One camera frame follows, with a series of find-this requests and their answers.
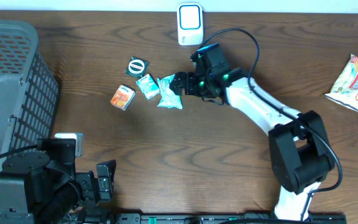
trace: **white electronic device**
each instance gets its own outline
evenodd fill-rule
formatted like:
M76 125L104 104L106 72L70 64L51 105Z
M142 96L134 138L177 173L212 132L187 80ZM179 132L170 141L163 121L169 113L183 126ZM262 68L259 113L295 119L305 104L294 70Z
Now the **white electronic device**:
M203 42L203 9L197 3L178 6L178 42L180 45L199 45Z

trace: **wooden surface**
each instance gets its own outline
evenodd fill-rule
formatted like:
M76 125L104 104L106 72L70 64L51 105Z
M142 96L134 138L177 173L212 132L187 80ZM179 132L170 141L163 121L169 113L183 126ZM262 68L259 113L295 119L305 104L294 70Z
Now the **wooden surface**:
M195 46L177 43L171 12L0 11L0 19L31 23L51 71L62 79L54 132L85 135L77 171L95 170L116 159L114 207L145 213L272 210L280 186L270 167L266 135L229 106L181 98L183 109L158 108L124 74L131 56L150 62L149 72L165 77L192 71ZM259 41L255 79L283 103L324 120L344 170L339 189L317 194L313 212L343 212L358 223L358 113L329 101L334 81L358 56L358 15L205 13L205 36L240 27ZM255 47L243 34L228 33L223 45L233 66L249 69ZM137 94L126 111L110 105L117 87ZM323 187L333 184L332 171Z

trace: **white backdrop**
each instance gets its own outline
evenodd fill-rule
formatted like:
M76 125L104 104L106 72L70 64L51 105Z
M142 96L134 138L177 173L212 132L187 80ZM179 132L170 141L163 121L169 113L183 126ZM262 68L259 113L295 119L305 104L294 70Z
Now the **white backdrop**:
M358 0L0 0L0 9L176 11L183 2L198 2L206 12L358 13Z

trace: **gray plastic basket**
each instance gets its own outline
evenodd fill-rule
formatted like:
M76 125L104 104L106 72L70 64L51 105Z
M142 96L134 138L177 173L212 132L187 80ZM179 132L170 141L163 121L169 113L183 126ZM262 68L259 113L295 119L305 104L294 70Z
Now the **gray plastic basket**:
M50 137L58 85L37 47L30 24L0 20L0 154Z

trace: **teal packet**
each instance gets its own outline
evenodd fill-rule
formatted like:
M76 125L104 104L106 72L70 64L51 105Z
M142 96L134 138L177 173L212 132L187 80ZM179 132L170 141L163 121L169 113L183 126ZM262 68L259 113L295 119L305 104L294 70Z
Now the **teal packet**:
M159 107L166 108L178 108L182 109L180 96L177 96L170 88L169 84L172 82L175 74L167 76L163 79L157 79L158 87L160 88L161 101L157 105Z
M139 86L144 96L146 96L147 100L155 97L157 94L160 93L157 84L155 84L150 74L147 74L143 76L140 80L137 80L136 84L137 86Z

